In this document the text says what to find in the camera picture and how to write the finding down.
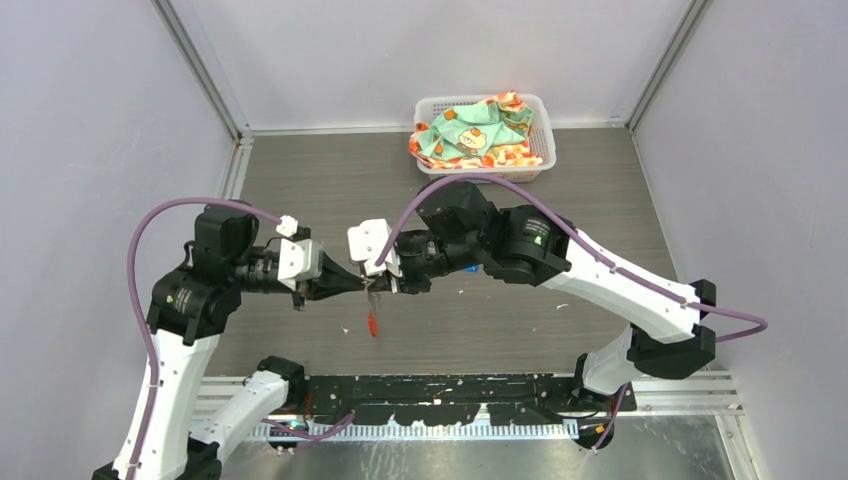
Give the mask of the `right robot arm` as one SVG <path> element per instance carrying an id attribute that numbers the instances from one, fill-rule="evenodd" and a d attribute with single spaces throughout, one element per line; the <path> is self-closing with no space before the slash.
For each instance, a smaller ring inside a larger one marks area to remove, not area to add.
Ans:
<path id="1" fill-rule="evenodd" d="M 348 229 L 350 257 L 369 289 L 426 292 L 434 278 L 480 266 L 504 283 L 566 292 L 628 322 L 604 348 L 578 358 L 570 392 L 584 410 L 598 409 L 642 374 L 685 379 L 715 358 L 716 334 L 694 307 L 715 303 L 707 280 L 664 279 L 538 206 L 499 209 L 468 181 L 434 188 L 413 211 L 425 229 L 400 232 L 385 219 Z"/>

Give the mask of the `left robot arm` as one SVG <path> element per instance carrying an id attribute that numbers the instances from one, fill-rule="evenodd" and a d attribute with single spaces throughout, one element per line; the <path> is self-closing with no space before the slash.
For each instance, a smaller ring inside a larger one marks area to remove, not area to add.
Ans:
<path id="1" fill-rule="evenodd" d="M 131 300 L 148 363 L 126 441 L 97 479 L 219 478 L 262 420 L 276 410 L 296 413 L 307 398 L 303 366 L 270 356 L 220 409 L 195 421 L 204 374 L 243 294 L 288 295 L 302 309 L 363 289 L 295 219 L 274 218 L 280 247 L 272 250 L 255 242 L 263 210 L 212 198 L 199 205 L 182 262 L 154 284 L 148 308 Z"/>

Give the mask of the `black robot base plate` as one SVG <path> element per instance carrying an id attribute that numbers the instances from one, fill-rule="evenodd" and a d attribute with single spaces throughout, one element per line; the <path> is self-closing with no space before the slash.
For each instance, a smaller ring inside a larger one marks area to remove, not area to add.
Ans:
<path id="1" fill-rule="evenodd" d="M 351 413 L 357 426 L 464 426 L 486 414 L 491 425 L 510 426 L 602 419 L 616 405 L 578 390 L 569 375 L 314 375 L 282 411 L 330 424 Z"/>

